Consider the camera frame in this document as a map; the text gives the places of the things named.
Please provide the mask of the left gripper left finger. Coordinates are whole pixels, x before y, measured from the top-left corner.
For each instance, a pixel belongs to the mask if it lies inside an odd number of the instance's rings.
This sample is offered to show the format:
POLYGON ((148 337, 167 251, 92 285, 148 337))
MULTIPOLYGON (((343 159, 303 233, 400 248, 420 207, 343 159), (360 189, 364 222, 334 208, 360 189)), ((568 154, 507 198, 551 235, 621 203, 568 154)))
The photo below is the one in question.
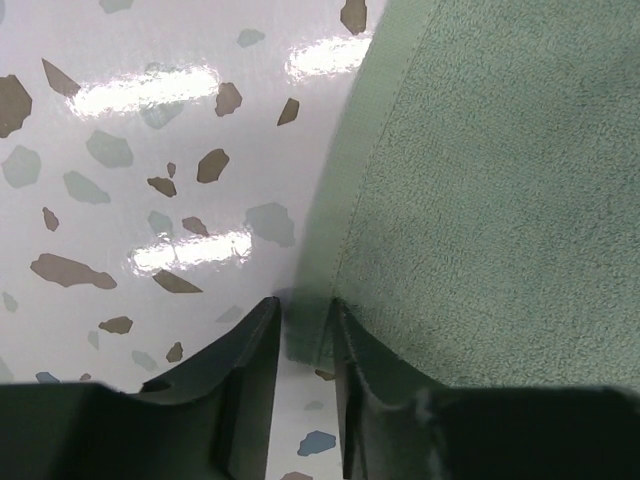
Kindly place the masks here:
POLYGON ((135 394, 100 383, 1 389, 5 479, 262 479, 280 302, 261 300, 200 352, 135 394))

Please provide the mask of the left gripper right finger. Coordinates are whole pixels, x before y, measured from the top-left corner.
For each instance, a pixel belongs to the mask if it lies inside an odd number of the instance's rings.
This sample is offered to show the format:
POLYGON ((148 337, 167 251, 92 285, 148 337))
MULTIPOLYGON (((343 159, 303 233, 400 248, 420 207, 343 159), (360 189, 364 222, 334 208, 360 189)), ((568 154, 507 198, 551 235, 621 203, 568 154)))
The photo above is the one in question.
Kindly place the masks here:
POLYGON ((613 386, 458 388, 402 360, 331 305, 347 479, 639 476, 639 396, 613 386))

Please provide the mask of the mint green towel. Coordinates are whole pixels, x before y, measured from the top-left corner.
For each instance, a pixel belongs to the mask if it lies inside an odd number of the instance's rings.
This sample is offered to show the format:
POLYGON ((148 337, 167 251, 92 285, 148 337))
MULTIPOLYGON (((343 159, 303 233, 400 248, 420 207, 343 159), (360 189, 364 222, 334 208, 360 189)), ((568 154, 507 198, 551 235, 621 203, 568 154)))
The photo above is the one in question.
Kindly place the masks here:
POLYGON ((286 353, 327 314, 455 386, 639 385, 639 5, 392 1, 309 215, 286 353))

